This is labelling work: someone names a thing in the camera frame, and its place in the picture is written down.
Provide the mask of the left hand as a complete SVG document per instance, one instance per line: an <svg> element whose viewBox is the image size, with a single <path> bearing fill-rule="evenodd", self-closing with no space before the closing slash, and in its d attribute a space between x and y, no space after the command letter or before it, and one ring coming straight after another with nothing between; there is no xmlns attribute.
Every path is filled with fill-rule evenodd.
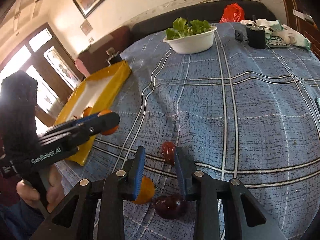
<svg viewBox="0 0 320 240"><path fill-rule="evenodd" d="M55 165L40 172L40 175L44 177L34 177L32 181L23 178L17 183L16 191L30 207L39 209L42 204L51 213L65 196L62 176Z"/></svg>

